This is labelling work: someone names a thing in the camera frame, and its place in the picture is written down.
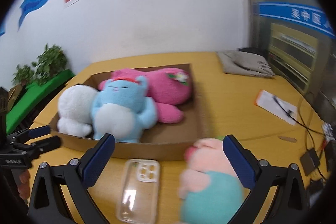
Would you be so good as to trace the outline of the person's left hand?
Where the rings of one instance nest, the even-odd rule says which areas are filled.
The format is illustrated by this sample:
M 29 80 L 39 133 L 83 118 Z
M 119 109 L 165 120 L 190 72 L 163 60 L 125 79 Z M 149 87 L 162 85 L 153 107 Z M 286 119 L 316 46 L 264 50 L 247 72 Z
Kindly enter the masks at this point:
M 28 170 L 24 170 L 19 175 L 19 181 L 18 192 L 20 198 L 26 200 L 30 197 L 30 173 Z

